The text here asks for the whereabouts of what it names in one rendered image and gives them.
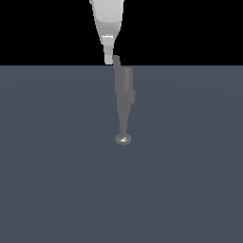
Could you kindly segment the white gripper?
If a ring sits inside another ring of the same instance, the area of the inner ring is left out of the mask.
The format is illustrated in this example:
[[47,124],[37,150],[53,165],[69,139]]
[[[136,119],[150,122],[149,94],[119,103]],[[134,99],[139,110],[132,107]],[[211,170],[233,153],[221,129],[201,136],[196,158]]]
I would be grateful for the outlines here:
[[116,40],[117,36],[122,27],[121,21],[116,21],[113,23],[110,22],[102,22],[100,20],[95,21],[96,28],[103,44],[103,52],[104,52],[104,62],[107,65],[113,64],[113,48],[114,48],[114,41]]

